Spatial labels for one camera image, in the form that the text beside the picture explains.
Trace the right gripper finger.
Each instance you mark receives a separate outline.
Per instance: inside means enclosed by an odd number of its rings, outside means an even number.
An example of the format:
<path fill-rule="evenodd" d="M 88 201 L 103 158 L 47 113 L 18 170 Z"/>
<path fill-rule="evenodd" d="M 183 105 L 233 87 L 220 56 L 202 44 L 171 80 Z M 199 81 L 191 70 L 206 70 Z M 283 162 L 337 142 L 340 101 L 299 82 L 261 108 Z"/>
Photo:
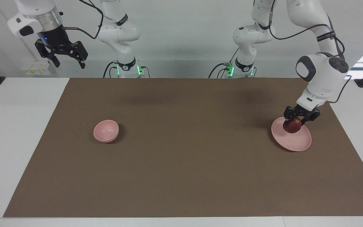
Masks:
<path fill-rule="evenodd" d="M 47 58 L 48 60 L 51 60 L 52 63 L 55 65 L 55 67 L 60 66 L 60 62 L 58 58 L 55 56 L 56 47 L 48 46 L 45 43 L 43 43 L 42 40 L 36 40 L 35 47 L 42 58 Z"/>
<path fill-rule="evenodd" d="M 78 61 L 81 69 L 85 69 L 85 60 L 88 57 L 88 52 L 81 41 L 70 43 L 69 56 Z"/>

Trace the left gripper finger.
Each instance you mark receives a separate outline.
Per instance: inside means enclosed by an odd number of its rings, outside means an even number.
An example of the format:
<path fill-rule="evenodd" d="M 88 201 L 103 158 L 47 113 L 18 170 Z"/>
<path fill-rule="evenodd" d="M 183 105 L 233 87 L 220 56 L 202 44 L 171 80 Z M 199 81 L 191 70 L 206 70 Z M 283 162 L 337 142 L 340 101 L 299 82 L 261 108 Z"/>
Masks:
<path fill-rule="evenodd" d="M 305 125 L 306 122 L 313 122 L 320 115 L 321 115 L 321 112 L 319 110 L 314 110 L 312 112 L 305 111 L 305 112 L 302 113 L 303 119 L 301 119 L 301 124 Z"/>
<path fill-rule="evenodd" d="M 294 107 L 286 107 L 284 111 L 284 118 L 286 121 L 292 121 L 298 116 L 297 110 Z"/>

